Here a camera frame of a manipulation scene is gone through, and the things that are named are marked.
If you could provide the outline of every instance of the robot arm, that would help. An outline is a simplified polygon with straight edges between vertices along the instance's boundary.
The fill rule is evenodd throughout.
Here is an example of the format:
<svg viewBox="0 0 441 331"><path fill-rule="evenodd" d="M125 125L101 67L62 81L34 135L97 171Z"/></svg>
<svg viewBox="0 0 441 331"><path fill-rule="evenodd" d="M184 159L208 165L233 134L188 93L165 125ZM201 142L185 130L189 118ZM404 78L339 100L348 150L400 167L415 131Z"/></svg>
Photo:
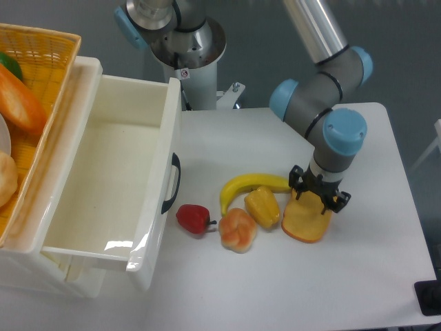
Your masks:
<svg viewBox="0 0 441 331"><path fill-rule="evenodd" d="M349 47L323 0L284 4L318 69L306 83L291 79L281 83L269 102L280 119L315 147L307 171L295 165L290 172L290 186L298 198L305 191L317 194L323 212L339 212L351 195L338 186L361 149L367 125L353 110L331 108L369 78L372 60L363 49ZM207 23L203 0L127 0L115 17L123 31L131 25L125 21L130 18L136 29L125 35L132 36L132 43L147 41L156 58L175 69L203 68L225 49L222 29ZM206 94L195 93L195 100Z"/></svg>
<svg viewBox="0 0 441 331"><path fill-rule="evenodd" d="M326 210L339 212L351 195L338 186L361 149L367 133L363 117L348 109L332 110L371 75L372 60L361 48L350 48L324 1L284 0L285 7L316 64L306 83L288 80L271 96L269 107L314 147L306 172L295 165L289 183L298 193L312 191Z"/></svg>

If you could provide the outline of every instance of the toy fruit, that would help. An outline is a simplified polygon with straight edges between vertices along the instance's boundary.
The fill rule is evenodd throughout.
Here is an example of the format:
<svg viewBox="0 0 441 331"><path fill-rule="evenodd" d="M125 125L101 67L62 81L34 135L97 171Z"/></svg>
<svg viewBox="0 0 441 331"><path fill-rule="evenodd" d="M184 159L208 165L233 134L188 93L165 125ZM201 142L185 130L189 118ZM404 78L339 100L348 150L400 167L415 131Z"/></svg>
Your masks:
<svg viewBox="0 0 441 331"><path fill-rule="evenodd" d="M257 224L266 229L276 224L280 218L276 197L266 186L250 192L245 197L245 207Z"/></svg>
<svg viewBox="0 0 441 331"><path fill-rule="evenodd" d="M48 119L32 91L3 65L0 65L0 112L30 134L41 134Z"/></svg>
<svg viewBox="0 0 441 331"><path fill-rule="evenodd" d="M217 223L209 220L208 209L201 205L182 205L176 218L184 229L193 234L203 234L209 225Z"/></svg>
<svg viewBox="0 0 441 331"><path fill-rule="evenodd" d="M10 57L6 53L0 52L0 64L3 64L16 78L23 81L23 73L16 59Z"/></svg>
<svg viewBox="0 0 441 331"><path fill-rule="evenodd" d="M227 214L228 206L240 193L267 186L273 192L290 192L288 178L275 174L242 174L224 185L220 192L220 212Z"/></svg>
<svg viewBox="0 0 441 331"><path fill-rule="evenodd" d="M233 208L219 221L222 244L236 253L248 251L257 233L256 222L240 208Z"/></svg>

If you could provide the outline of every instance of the white plastic drawer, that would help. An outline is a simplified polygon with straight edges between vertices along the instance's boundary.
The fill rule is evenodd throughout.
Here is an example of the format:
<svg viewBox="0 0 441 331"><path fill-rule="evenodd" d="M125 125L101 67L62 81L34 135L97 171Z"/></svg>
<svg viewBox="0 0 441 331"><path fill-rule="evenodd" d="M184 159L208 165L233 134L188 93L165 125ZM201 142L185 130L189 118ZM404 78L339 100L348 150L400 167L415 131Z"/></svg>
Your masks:
<svg viewBox="0 0 441 331"><path fill-rule="evenodd" d="M41 251L148 288L180 128L180 85L102 76Z"/></svg>

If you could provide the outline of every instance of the green vegetable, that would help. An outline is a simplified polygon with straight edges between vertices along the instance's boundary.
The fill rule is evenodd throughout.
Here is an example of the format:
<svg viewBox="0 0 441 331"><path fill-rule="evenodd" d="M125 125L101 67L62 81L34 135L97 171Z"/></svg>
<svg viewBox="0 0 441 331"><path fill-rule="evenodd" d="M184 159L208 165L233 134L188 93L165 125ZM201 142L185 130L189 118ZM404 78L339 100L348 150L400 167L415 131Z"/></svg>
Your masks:
<svg viewBox="0 0 441 331"><path fill-rule="evenodd" d="M6 53L0 52L0 64L3 64L16 78L23 81L23 73L16 59L13 59Z"/></svg>

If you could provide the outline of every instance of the toy bread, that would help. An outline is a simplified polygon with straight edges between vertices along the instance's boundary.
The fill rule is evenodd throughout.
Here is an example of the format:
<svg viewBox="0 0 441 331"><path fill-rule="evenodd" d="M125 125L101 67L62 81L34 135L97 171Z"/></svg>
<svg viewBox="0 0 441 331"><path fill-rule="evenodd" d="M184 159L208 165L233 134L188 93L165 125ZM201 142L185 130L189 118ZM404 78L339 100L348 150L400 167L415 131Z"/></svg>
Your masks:
<svg viewBox="0 0 441 331"><path fill-rule="evenodd" d="M17 189L18 176L12 157L0 151L0 207L9 201Z"/></svg>
<svg viewBox="0 0 441 331"><path fill-rule="evenodd" d="M3 65L0 65L0 112L30 134L41 134L48 119L31 90Z"/></svg>
<svg viewBox="0 0 441 331"><path fill-rule="evenodd" d="M219 221L222 244L236 253L248 251L257 233L257 224L246 211L233 208Z"/></svg>
<svg viewBox="0 0 441 331"><path fill-rule="evenodd" d="M305 243L315 243L322 239L329 226L332 212L324 215L320 197L311 192L304 192L296 200L296 191L292 191L283 213L282 229L290 237Z"/></svg>

